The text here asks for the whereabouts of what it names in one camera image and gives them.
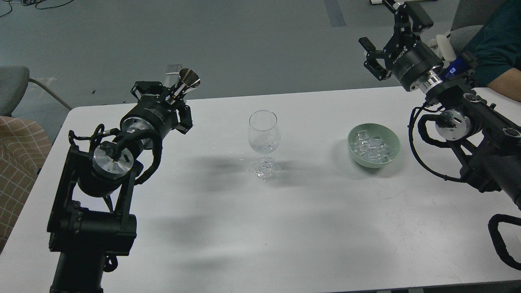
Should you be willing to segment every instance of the metal funnel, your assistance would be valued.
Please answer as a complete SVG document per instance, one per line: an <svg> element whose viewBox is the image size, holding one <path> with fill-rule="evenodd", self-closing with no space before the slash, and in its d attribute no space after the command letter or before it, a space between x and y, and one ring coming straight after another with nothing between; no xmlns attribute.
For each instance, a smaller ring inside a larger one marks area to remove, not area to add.
<svg viewBox="0 0 521 293"><path fill-rule="evenodd" d="M191 69L183 68L179 71L179 81L170 90L170 94L166 97L166 102L173 104L180 96L193 91L201 84L199 76Z"/></svg>

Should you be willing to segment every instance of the green bowl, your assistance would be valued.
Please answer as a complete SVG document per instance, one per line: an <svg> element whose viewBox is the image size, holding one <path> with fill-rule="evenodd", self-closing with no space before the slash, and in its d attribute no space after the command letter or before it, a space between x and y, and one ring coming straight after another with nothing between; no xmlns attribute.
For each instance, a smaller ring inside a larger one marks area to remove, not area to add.
<svg viewBox="0 0 521 293"><path fill-rule="evenodd" d="M389 145L389 147L391 147L393 149L393 156L389 158L388 162L385 162L385 163L369 162L353 152L353 149L351 148L351 144L358 141L357 133L362 130L367 130L367 132L369 133L369 137L371 137L371 138L375 138L377 136L381 137L382 140L384 140ZM360 165L362 165L364 167L368 167L368 168L381 168L381 167L391 163L392 161L394 161L394 159L396 159L396 157L398 157L398 155L400 154L400 139L398 138L398 136L396 136L396 134L391 129L389 129L383 125L375 124L375 123L365 123L365 124L360 124L358 126L355 126L353 129L351 129L351 131L349 131L348 148L349 148L349 153L351 154L351 157L355 160L355 162L359 163Z"/></svg>

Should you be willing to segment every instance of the white table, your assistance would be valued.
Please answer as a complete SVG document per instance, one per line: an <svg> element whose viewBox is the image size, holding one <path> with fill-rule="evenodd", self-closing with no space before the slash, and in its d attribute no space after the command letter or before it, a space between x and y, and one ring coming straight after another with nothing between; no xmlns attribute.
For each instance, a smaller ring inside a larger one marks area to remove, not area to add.
<svg viewBox="0 0 521 293"><path fill-rule="evenodd" d="M481 90L521 123L521 105ZM402 88L190 100L195 126L164 140L159 170L134 191L138 237L105 292L337 292L473 284L521 279L503 264L487 230L496 213L519 215L504 192L479 193L445 182L416 163L407 141L413 106L424 96ZM67 131L89 136L117 127L133 105L73 109L20 219L0 255L2 292L46 292L59 253L47 248L49 212L69 147ZM279 117L283 171L264 182L247 141L249 115ZM396 132L402 153L382 169L358 166L349 130L380 123ZM457 176L448 150L416 139L435 170ZM140 157L147 167L152 155ZM82 206L103 208L81 196ZM513 256L521 244L502 228Z"/></svg>

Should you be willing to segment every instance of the person's arm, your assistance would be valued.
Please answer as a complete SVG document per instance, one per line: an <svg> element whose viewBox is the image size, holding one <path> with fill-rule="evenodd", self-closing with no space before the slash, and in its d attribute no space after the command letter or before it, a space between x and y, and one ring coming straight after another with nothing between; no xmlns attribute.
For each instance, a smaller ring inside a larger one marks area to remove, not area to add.
<svg viewBox="0 0 521 293"><path fill-rule="evenodd" d="M511 68L492 80L487 87L505 97L521 102L521 71Z"/></svg>

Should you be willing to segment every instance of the glass stem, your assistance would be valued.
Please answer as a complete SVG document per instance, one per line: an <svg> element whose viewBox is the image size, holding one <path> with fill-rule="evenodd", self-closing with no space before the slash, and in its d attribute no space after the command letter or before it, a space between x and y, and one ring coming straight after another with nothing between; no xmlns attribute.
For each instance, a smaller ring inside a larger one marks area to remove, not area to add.
<svg viewBox="0 0 521 293"><path fill-rule="evenodd" d="M269 168L269 167L271 167L271 165L270 165L270 163L269 163L269 161L268 161L268 154L265 154L265 155L264 155L264 164L262 164L262 167L263 167L263 168Z"/></svg>

